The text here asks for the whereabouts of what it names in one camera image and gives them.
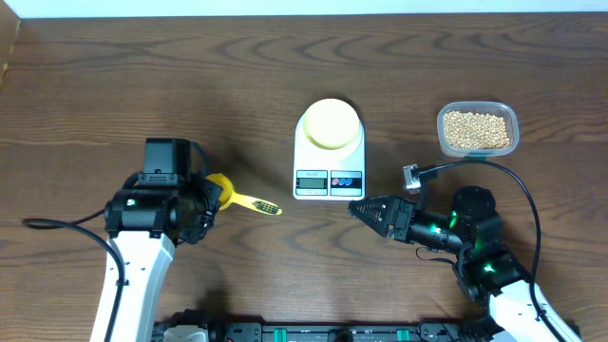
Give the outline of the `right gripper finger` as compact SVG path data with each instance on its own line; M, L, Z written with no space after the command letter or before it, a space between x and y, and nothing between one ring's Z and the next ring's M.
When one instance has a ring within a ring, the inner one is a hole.
M359 219L386 219L390 216L390 208L394 203L394 196L381 196L352 200L348 210L352 216Z
M382 238L393 237L393 217L385 217L380 213L372 213L369 215L357 215L356 218L370 227Z

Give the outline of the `yellow measuring scoop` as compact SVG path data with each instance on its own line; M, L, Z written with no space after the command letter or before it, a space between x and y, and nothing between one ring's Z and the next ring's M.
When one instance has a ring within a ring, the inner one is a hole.
M282 209L275 203L238 193L232 182L221 173L210 174L206 179L222 188L219 196L220 210L227 209L231 204L237 204L265 215L278 216L282 214Z

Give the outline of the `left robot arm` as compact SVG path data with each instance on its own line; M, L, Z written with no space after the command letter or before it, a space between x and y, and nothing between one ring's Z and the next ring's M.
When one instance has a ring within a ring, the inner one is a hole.
M143 169L130 175L104 209L109 247L91 338L148 341L163 280L176 248L194 245L213 227L221 187L208 167L191 167L196 142L149 138Z

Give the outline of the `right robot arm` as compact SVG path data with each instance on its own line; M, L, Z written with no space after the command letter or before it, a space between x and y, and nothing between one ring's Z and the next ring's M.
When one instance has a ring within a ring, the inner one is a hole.
M447 215L395 196L353 200L348 209L383 238L455 256L449 264L457 285L484 311L462 325L459 340L580 340L578 328L557 315L531 273L503 243L503 221L489 190L461 188Z

